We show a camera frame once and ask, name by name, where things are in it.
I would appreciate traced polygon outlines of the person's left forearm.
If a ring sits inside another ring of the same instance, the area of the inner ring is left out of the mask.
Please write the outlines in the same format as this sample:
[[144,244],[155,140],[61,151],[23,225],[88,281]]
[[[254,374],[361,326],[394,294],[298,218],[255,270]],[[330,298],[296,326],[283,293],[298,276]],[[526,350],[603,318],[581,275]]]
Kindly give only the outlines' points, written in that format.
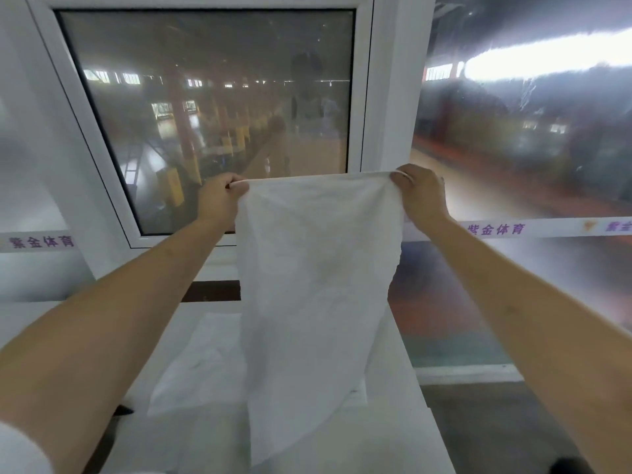
[[209,212],[45,313],[0,350],[0,422],[81,474],[235,209]]

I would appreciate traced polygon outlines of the white strip with purple print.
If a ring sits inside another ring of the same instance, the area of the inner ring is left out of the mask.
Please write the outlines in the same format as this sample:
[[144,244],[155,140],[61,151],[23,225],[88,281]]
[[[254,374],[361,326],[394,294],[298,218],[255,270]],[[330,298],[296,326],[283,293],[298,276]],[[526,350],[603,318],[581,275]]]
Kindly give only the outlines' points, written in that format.
[[460,221],[481,239],[632,236],[632,216]]

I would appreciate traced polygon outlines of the white framed window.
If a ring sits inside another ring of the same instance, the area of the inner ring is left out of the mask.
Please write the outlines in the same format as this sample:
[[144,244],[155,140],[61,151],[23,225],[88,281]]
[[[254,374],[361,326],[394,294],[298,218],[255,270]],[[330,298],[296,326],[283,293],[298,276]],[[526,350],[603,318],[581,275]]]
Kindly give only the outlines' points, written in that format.
[[374,0],[26,0],[131,250],[208,178],[362,171]]

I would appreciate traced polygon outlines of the person's right forearm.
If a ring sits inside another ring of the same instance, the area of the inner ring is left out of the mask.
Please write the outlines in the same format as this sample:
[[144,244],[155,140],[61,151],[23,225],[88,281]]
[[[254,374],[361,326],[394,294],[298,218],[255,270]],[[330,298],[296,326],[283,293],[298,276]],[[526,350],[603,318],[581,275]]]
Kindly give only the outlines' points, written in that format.
[[446,214],[408,214],[595,474],[632,474],[632,335]]

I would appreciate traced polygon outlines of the person's left hand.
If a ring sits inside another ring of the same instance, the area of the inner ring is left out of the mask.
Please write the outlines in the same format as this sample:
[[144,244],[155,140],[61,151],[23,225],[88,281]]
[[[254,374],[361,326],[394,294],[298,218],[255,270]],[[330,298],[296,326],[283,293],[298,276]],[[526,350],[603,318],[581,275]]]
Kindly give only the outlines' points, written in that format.
[[201,187],[198,196],[197,221],[218,232],[234,228],[240,198],[234,198],[225,189],[225,174],[209,178]]

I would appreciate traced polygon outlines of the person's right hand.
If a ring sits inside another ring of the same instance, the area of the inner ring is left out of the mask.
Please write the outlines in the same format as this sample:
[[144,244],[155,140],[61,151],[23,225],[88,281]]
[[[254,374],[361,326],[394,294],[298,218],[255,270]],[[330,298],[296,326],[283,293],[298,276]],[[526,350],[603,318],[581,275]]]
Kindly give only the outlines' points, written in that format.
[[415,193],[402,198],[405,213],[415,227],[430,236],[443,224],[452,221],[446,201],[444,182],[431,169],[414,166]]

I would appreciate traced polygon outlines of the white thin cloth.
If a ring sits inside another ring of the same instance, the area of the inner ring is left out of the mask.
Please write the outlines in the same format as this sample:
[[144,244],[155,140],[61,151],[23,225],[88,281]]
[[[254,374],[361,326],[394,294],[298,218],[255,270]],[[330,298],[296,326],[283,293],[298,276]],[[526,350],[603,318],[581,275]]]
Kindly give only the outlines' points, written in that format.
[[255,467],[318,429],[360,384],[405,212],[389,172],[246,184],[236,267]]

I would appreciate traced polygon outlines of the white sleeve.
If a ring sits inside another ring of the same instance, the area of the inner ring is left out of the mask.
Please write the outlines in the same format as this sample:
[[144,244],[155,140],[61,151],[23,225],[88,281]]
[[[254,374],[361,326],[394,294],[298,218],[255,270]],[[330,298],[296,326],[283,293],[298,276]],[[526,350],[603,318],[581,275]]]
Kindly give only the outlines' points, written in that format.
[[54,474],[54,469],[34,441],[0,422],[0,474]]

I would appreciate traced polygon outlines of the white flat cloth sheet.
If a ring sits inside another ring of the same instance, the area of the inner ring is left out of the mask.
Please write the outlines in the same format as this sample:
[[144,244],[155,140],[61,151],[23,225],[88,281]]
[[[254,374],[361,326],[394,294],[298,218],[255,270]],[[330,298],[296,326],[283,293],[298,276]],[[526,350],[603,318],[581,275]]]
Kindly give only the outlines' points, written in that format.
[[253,424],[318,425],[362,378],[380,318],[346,306],[208,313],[157,382],[148,414],[248,401]]

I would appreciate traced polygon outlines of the black rounded object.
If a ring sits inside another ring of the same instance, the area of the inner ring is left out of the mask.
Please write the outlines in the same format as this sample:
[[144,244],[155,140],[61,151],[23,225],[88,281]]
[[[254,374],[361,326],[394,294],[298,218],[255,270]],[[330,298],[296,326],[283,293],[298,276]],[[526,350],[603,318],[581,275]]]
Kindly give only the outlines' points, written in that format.
[[560,457],[554,461],[548,474],[595,474],[589,463],[581,457]]

